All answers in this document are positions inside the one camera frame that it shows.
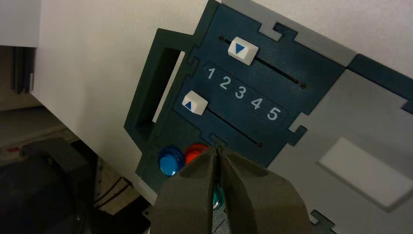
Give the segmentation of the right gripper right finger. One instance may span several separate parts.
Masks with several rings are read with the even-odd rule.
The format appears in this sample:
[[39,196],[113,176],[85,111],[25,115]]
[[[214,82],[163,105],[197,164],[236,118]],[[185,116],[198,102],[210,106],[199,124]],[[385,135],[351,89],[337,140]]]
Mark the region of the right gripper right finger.
[[306,205],[287,179],[229,149],[219,149],[219,159],[231,233],[313,233]]

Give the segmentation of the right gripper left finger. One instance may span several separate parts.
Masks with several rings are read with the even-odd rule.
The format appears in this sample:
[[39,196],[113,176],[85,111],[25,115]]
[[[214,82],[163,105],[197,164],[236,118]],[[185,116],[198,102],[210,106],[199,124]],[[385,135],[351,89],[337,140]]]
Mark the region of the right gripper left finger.
[[152,234],[210,234],[217,148],[204,150],[161,186],[153,206]]

